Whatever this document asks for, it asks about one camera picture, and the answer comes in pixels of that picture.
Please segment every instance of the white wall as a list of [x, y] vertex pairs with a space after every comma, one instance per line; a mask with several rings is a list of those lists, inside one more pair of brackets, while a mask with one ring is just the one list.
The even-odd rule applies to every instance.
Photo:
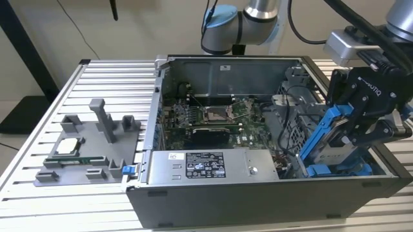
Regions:
[[[51, 74], [62, 86], [94, 53], [57, 0], [10, 0]], [[118, 0], [114, 21], [109, 0], [61, 0], [102, 59], [155, 59], [157, 54], [201, 54], [206, 0]], [[240, 9], [248, 0], [220, 0]], [[252, 46], [250, 54], [268, 54]]]
[[[323, 0], [293, 0], [297, 28], [309, 39], [327, 38], [348, 23]], [[57, 0], [10, 0], [58, 85], [63, 86], [78, 62], [94, 53]], [[109, 0], [61, 0], [102, 59], [154, 59], [157, 54], [201, 54], [201, 23], [206, 0], [118, 0], [114, 21]], [[220, 0], [241, 10], [249, 0]], [[347, 0], [355, 10], [383, 23], [393, 0]], [[268, 46], [248, 46], [246, 53], [266, 55]], [[306, 45], [286, 24], [278, 54], [328, 58], [323, 46]]]
[[19, 101], [27, 95], [43, 92], [0, 28], [0, 101]]
[[[385, 24], [387, 13], [395, 0], [344, 0], [348, 6], [373, 24]], [[293, 0], [293, 22], [301, 35], [309, 40], [325, 40], [333, 29], [344, 29], [349, 22], [332, 10], [324, 0]], [[282, 55], [308, 55], [329, 58], [323, 45], [310, 45], [296, 37], [288, 20], [278, 48]]]

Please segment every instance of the gray 3d printed holder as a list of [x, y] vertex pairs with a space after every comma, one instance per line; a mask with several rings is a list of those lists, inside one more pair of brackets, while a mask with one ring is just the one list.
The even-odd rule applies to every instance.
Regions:
[[65, 116], [63, 132], [36, 174], [36, 186], [121, 183], [122, 168], [133, 165], [141, 122], [134, 116], [114, 121], [103, 107], [105, 100], [93, 99], [90, 109], [98, 122]]

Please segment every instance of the black stand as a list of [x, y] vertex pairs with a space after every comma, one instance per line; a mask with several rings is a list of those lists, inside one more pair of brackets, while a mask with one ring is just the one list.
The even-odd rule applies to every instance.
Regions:
[[0, 0], [0, 26], [44, 93], [44, 96], [23, 98], [0, 123], [0, 133], [28, 134], [54, 102], [59, 89], [8, 0]]

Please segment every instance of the motherboard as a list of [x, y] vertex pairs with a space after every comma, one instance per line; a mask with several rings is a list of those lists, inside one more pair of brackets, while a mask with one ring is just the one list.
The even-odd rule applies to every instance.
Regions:
[[208, 99], [190, 96], [163, 107], [167, 150], [269, 149], [272, 134], [256, 98]]

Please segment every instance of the screw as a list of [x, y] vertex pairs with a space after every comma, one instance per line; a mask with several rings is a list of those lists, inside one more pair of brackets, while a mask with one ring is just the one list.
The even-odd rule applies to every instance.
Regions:
[[250, 174], [256, 175], [258, 173], [258, 169], [256, 167], [250, 167]]
[[376, 64], [371, 64], [369, 66], [371, 66], [371, 68], [373, 69], [373, 71], [375, 71], [375, 72], [377, 72], [377, 71], [379, 71], [379, 67], [377, 67], [377, 65], [376, 65]]

